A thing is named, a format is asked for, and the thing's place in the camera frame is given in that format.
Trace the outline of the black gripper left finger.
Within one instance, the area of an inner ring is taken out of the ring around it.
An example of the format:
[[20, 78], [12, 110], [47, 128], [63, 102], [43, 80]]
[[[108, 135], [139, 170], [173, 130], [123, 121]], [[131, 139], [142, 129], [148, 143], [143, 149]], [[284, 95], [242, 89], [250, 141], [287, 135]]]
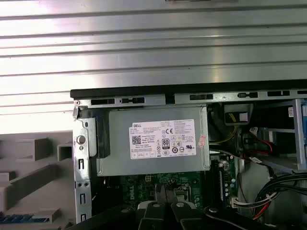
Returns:
[[70, 230], [162, 230], [166, 208], [165, 186], [157, 184], [155, 200], [139, 203], [135, 210], [127, 205], [109, 208], [68, 227]]

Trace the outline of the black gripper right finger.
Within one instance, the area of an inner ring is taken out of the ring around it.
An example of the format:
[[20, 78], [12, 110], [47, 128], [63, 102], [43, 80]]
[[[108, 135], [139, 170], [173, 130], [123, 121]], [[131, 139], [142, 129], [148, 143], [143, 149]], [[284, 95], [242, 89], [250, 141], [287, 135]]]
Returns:
[[271, 230], [272, 226], [258, 223], [228, 209], [208, 206], [202, 211], [191, 202], [179, 200], [168, 190], [167, 201], [176, 221], [183, 230]]

